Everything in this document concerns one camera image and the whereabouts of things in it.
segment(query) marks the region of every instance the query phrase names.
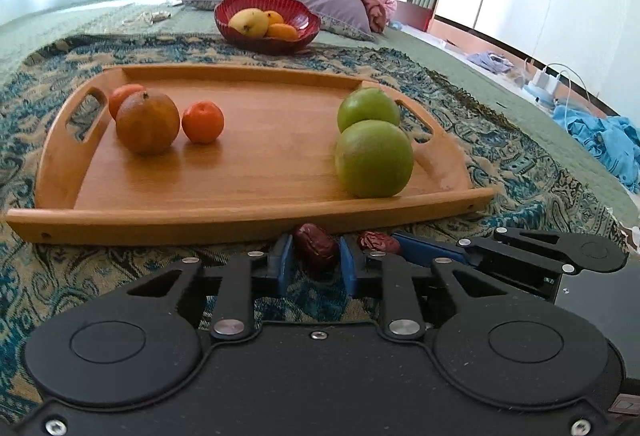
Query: red date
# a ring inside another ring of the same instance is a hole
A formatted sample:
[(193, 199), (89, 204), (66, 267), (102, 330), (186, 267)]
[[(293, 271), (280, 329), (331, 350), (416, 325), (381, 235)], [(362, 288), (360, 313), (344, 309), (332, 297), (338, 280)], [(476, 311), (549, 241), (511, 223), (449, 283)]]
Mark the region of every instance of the red date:
[(303, 259), (303, 268), (312, 277), (332, 271), (340, 260), (338, 243), (324, 229), (313, 223), (300, 225), (293, 233), (296, 251)]
[(358, 237), (358, 246), (363, 251), (381, 251), (402, 256), (402, 247), (397, 239), (382, 232), (366, 231)]

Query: purple cloth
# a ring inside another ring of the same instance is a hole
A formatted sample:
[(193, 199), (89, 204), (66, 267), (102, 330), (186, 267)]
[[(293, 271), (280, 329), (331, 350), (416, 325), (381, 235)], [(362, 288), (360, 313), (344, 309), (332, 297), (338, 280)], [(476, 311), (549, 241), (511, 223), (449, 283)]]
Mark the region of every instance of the purple cloth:
[(505, 73), (514, 68), (513, 63), (507, 58), (493, 52), (481, 52), (480, 54), (467, 55), (466, 58), (473, 64), (481, 66), (491, 73)]

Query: green apple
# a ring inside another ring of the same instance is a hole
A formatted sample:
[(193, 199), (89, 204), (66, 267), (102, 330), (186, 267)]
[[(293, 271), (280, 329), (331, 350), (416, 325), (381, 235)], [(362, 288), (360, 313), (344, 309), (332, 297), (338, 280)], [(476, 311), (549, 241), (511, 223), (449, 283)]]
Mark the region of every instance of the green apple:
[(387, 198), (408, 184), (414, 170), (414, 151), (399, 127), (385, 121), (360, 121), (340, 135), (335, 170), (350, 194)]
[(356, 122), (375, 119), (400, 125), (400, 108), (380, 88), (351, 92), (338, 108), (338, 129), (342, 133)]

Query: green bedspread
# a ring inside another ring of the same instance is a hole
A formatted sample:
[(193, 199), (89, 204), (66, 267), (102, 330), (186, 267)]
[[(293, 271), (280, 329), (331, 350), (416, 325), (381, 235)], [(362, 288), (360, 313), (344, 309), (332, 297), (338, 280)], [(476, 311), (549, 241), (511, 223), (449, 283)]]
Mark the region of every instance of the green bedspread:
[[(134, 20), (142, 12), (169, 10), (172, 18), (149, 27)], [(0, 28), (0, 84), (22, 59), (38, 48), (73, 34), (157, 34), (217, 33), (210, 12), (189, 7), (158, 7), (129, 4), (123, 7), (66, 10), (29, 16)], [(315, 43), (334, 46), (394, 48), (421, 65), (445, 75), (455, 86), (465, 89), (478, 102), (504, 114), (532, 140), (540, 144), (558, 163), (587, 185), (599, 201), (611, 207), (625, 225), (638, 223), (638, 209), (619, 182), (574, 139), (556, 126), (535, 106), (507, 91), (488, 77), (466, 66), (447, 52), (397, 30), (387, 29), (377, 43), (355, 41), (320, 32)]]

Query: tray handle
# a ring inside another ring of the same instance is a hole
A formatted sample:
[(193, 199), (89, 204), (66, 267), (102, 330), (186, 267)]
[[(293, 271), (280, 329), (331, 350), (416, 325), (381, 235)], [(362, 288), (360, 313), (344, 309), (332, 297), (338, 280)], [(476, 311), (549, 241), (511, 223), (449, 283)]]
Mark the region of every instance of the tray handle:
[(397, 104), (404, 106), (431, 130), (431, 139), (425, 143), (414, 142), (415, 161), (444, 191), (473, 188), (466, 169), (465, 152), (438, 121), (411, 97), (392, 88), (384, 88)]
[(447, 135), (447, 132), (442, 126), (440, 126), (440, 123), (434, 119), (433, 115), (431, 115), (426, 109), (420, 106), (412, 98), (409, 98), (400, 92), (398, 92), (398, 94), (399, 95), (394, 98), (396, 103), (407, 108), (420, 120), (420, 122), (425, 126), (428, 126), (434, 137)]
[[(84, 134), (84, 139), (79, 140), (66, 125), (88, 96), (94, 97), (102, 109)], [(37, 208), (66, 209), (74, 206), (86, 170), (111, 121), (107, 104), (108, 97), (103, 91), (84, 84), (60, 108), (44, 143), (38, 167), (35, 186)]]

